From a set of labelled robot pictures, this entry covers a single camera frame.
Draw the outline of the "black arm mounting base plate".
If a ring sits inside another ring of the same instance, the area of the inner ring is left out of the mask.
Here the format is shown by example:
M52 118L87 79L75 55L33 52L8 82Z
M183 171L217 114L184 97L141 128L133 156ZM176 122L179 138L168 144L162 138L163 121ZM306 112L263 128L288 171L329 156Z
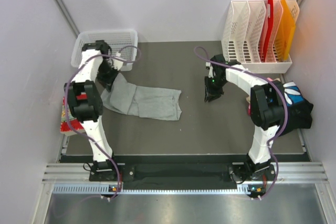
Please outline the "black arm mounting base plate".
M202 183L206 179L218 180L220 182L244 182L248 179L258 179L262 175L271 174L274 167L267 164L264 168L253 170L247 164L122 164L110 168L98 168L96 165L90 166L90 181L99 182L142 182L153 178L154 184L159 183L159 179L164 182L184 183L189 180L200 180Z

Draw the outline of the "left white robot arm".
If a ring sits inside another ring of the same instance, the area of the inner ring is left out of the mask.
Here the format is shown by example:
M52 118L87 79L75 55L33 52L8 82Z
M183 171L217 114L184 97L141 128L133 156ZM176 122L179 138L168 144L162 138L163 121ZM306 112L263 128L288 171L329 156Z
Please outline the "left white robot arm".
M113 150L108 144L103 124L103 102L96 86L98 81L110 92L119 70L107 60L110 46L103 40L84 44L77 72L65 84L65 106L83 127L89 140L93 162L88 165L92 182L119 182L119 168L113 160Z

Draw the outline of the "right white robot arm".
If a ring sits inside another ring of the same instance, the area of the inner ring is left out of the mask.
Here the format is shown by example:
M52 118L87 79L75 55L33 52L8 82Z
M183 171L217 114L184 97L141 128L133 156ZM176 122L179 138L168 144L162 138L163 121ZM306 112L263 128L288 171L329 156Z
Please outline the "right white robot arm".
M230 82L250 98L250 118L254 124L252 146L242 169L231 169L233 181L241 184L256 180L269 168L273 139L286 118L283 87L280 81L270 81L248 71L237 61L226 62L223 55L215 55L206 64L205 102L223 95L223 86Z

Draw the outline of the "grey t-shirt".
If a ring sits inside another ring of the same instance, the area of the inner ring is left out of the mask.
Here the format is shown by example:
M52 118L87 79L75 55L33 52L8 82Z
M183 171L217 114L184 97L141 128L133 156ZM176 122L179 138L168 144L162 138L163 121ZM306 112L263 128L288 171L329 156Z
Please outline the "grey t-shirt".
M182 91L137 86L122 74L115 78L111 91L101 94L105 108L124 115L162 121L178 121L182 114L179 98Z

